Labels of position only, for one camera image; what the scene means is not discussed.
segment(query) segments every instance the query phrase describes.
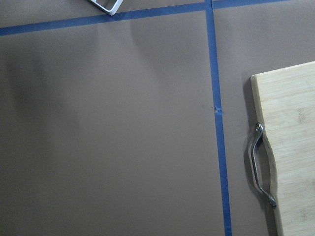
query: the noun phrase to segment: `chrome handle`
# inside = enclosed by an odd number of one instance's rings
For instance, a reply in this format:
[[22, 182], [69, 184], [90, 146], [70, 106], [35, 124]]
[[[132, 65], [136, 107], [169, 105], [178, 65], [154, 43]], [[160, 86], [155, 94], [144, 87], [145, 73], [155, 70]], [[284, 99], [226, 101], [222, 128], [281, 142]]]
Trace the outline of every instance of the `chrome handle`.
[[256, 157], [255, 157], [255, 148], [257, 146], [259, 139], [262, 137], [263, 132], [264, 132], [264, 127], [262, 126], [261, 123], [257, 123], [256, 137], [255, 137], [255, 139], [252, 143], [252, 146], [251, 146], [252, 169], [254, 172], [255, 182], [257, 184], [258, 189], [260, 190], [260, 192], [262, 194], [264, 194], [268, 198], [269, 203], [271, 204], [272, 208], [276, 208], [277, 204], [276, 204], [275, 199], [262, 188], [262, 185], [260, 184], [259, 179], [258, 179], [257, 164], [256, 164]]

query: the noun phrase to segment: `light-colored wood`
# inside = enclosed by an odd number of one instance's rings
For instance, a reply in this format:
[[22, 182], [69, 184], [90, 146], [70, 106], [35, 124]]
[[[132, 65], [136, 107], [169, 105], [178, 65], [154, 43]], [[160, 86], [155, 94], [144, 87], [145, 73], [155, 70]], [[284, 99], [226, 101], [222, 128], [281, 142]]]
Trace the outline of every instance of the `light-colored wood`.
[[315, 236], [315, 62], [251, 77], [279, 236]]

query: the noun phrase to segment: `brown surface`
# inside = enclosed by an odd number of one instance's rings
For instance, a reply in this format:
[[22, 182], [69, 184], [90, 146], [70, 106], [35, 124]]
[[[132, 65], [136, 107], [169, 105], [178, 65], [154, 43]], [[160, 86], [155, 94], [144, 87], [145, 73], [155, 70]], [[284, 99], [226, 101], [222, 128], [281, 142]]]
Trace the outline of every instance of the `brown surface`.
[[[257, 121], [249, 78], [315, 60], [314, 10], [311, 0], [215, 10], [234, 236], [277, 235], [273, 211], [254, 189], [248, 168], [248, 138]], [[263, 148], [260, 151], [266, 163]], [[264, 164], [263, 177], [268, 183], [267, 168]]]
[[0, 235], [224, 235], [204, 12], [0, 45]]

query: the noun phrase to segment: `wooden board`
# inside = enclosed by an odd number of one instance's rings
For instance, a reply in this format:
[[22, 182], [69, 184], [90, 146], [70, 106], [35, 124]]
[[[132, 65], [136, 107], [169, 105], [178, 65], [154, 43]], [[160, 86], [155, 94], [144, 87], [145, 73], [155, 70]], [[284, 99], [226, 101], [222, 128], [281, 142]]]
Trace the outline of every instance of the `wooden board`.
[[251, 77], [279, 236], [315, 235], [315, 62]]

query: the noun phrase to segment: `blue tape line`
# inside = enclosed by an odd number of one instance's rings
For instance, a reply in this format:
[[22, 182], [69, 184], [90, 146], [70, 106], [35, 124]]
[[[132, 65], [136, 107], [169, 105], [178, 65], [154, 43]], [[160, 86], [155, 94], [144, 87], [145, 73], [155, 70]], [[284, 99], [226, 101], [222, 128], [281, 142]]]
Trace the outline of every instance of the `blue tape line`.
[[42, 30], [61, 29], [61, 28], [74, 27], [74, 26], [92, 25], [92, 24], [113, 22], [113, 21], [139, 19], [139, 18], [146, 18], [146, 17], [153, 17], [153, 16], [172, 15], [172, 14], [187, 13], [187, 12], [202, 11], [202, 10], [205, 10], [205, 3], [203, 2], [177, 5], [177, 6], [159, 7], [159, 8], [146, 9], [146, 10], [121, 12], [121, 13], [116, 13], [114, 16], [109, 16], [109, 15], [104, 14], [104, 15], [98, 15], [98, 16], [89, 16], [89, 17], [81, 17], [81, 18], [74, 18], [74, 19], [67, 19], [67, 20], [60, 20], [60, 21], [50, 21], [50, 22], [42, 22], [42, 23], [35, 23], [35, 24], [22, 25], [22, 26], [0, 28], [0, 36], [18, 34], [18, 33], [35, 32], [35, 31], [42, 31]]
[[221, 110], [221, 92], [220, 92], [220, 82], [219, 82], [219, 67], [218, 67], [218, 57], [217, 57], [215, 21], [214, 21], [213, 9], [212, 9], [212, 1], [205, 0], [205, 3], [206, 3], [209, 56], [210, 56], [210, 66], [211, 66], [212, 93], [213, 93], [213, 103], [215, 107], [215, 123], [216, 123], [217, 146], [218, 146], [219, 169], [220, 169], [224, 232], [225, 232], [225, 236], [232, 236], [230, 200], [229, 200], [229, 193], [228, 193], [227, 168], [226, 168], [226, 158], [225, 158], [223, 119], [222, 119], [222, 110]]
[[235, 6], [263, 4], [263, 3], [277, 2], [277, 1], [289, 1], [289, 0], [219, 0], [219, 1], [213, 1], [212, 7], [213, 9], [219, 9], [219, 8], [227, 8], [227, 7], [235, 7]]

